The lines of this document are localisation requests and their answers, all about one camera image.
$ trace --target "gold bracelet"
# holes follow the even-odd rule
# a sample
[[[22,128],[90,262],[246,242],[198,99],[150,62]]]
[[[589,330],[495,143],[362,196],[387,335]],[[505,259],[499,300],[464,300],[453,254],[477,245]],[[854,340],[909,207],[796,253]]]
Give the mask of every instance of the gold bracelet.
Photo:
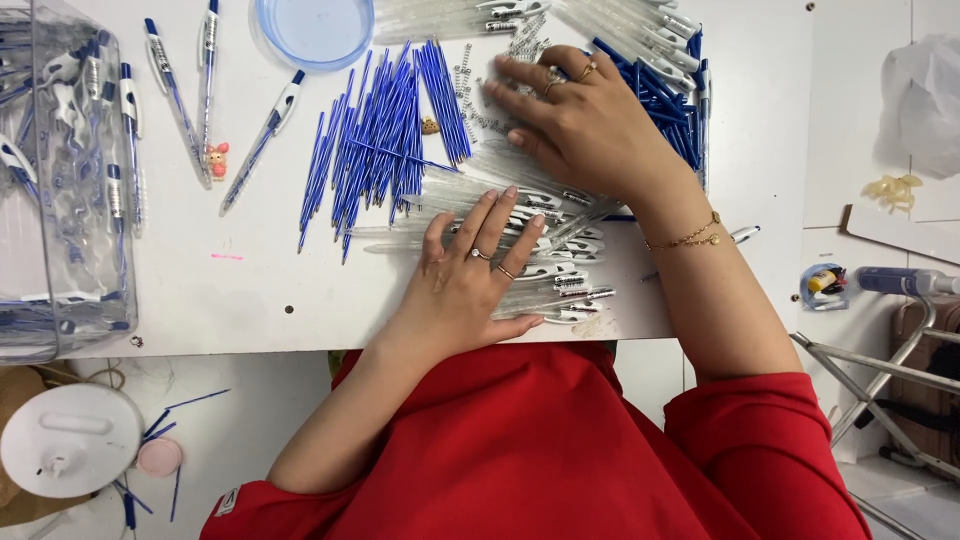
[[[694,240],[694,238],[706,232],[707,229],[709,229],[710,225],[719,224],[719,223],[720,223],[720,214],[717,212],[714,212],[713,215],[711,216],[710,222],[707,223],[700,231],[697,231],[694,234],[691,234],[689,236],[684,236],[679,240],[670,242],[669,244],[664,244],[662,246],[651,246],[650,242],[646,242],[646,241],[644,242],[647,244],[647,249],[650,251],[665,250],[670,248],[676,248],[679,246],[702,246],[704,244],[710,244],[715,246],[720,243],[720,235],[717,233],[711,234],[709,237],[702,238],[699,240]]]

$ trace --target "plastic bag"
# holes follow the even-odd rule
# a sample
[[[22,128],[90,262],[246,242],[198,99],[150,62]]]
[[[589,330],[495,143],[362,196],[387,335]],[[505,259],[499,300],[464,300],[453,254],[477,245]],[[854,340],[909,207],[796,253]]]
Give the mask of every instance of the plastic bag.
[[[913,82],[900,102],[903,147],[921,168],[960,174],[960,38],[927,36],[891,55]]]

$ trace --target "blue plastic lid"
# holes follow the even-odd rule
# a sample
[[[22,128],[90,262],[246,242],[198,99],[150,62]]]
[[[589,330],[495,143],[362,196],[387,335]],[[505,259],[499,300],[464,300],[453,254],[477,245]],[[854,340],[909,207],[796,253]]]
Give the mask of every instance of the blue plastic lid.
[[[343,69],[373,37],[373,0],[256,0],[256,15],[267,39],[303,69]]]

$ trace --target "clear plastic container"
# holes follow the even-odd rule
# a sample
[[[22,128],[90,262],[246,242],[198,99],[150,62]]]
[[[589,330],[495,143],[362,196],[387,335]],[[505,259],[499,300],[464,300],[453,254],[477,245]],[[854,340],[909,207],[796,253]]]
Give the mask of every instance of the clear plastic container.
[[[351,65],[373,36],[372,0],[256,0],[256,18],[283,58],[311,71]]]
[[[0,94],[0,132],[31,172],[0,166],[0,364],[41,362],[137,323],[119,49],[60,0],[0,8],[4,33],[32,40],[11,58],[31,70],[4,81],[27,89]]]

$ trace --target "red shirt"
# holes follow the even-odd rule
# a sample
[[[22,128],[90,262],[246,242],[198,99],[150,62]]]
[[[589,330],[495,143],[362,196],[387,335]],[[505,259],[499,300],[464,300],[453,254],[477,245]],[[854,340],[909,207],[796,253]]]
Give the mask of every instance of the red shirt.
[[[870,537],[806,374],[685,392],[664,409],[665,434],[621,394],[598,343],[455,356],[403,404],[352,486],[245,484],[201,539]]]

